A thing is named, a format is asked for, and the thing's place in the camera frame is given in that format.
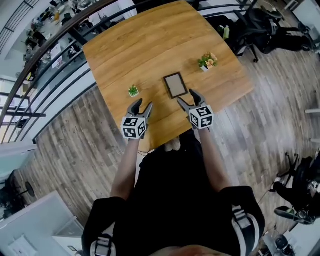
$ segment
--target picture frame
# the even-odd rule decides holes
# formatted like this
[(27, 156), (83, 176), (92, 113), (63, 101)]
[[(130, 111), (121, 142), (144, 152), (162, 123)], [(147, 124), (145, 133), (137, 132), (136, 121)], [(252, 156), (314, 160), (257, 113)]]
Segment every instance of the picture frame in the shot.
[(167, 75), (163, 79), (164, 79), (166, 88), (170, 94), (171, 99), (188, 94), (188, 89), (186, 87), (186, 84), (185, 84), (180, 72)]

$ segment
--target succulent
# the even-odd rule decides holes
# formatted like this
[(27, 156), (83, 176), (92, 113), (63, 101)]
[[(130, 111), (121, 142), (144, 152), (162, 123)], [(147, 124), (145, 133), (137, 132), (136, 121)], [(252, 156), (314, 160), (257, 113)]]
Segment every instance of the succulent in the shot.
[(131, 96), (136, 95), (138, 93), (138, 88), (132, 85), (131, 87), (129, 87), (128, 92)]

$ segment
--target small potted plant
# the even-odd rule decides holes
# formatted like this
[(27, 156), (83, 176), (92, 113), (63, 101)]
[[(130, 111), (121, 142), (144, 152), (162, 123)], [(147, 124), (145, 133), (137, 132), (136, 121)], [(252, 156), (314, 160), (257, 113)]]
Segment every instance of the small potted plant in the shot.
[(137, 95), (139, 94), (138, 88), (137, 88), (136, 86), (134, 86), (134, 85), (132, 85), (131, 87), (129, 87), (128, 92), (129, 92), (129, 95), (130, 95), (131, 97), (137, 96)]
[(213, 53), (207, 52), (201, 59), (198, 59), (198, 64), (204, 72), (207, 72), (209, 69), (218, 65), (218, 58)]

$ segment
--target table top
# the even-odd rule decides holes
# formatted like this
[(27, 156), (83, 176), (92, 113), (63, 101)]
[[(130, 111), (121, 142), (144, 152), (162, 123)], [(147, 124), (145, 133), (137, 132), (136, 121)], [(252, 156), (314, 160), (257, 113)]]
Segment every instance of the table top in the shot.
[[(122, 21), (88, 42), (84, 54), (117, 126), (128, 106), (143, 98), (153, 110), (139, 149), (155, 149), (191, 129), (171, 99), (163, 77), (180, 72), (187, 89), (203, 94), (214, 112), (253, 90), (244, 68), (213, 27), (187, 2), (176, 1)], [(203, 72), (198, 59), (215, 54), (218, 66)], [(135, 85), (139, 95), (130, 97)], [(193, 103), (190, 94), (182, 96)]]

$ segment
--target flower pot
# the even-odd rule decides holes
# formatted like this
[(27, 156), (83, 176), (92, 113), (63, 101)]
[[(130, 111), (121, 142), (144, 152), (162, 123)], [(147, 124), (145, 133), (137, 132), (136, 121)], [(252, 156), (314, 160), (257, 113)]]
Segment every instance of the flower pot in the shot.
[(206, 66), (202, 66), (201, 69), (203, 70), (203, 72), (207, 72), (209, 70)]
[(130, 97), (135, 97), (135, 96), (137, 96), (138, 94), (139, 94), (139, 91), (138, 91), (138, 90), (137, 90), (137, 93), (134, 94), (134, 95), (131, 95), (131, 93), (129, 93)]

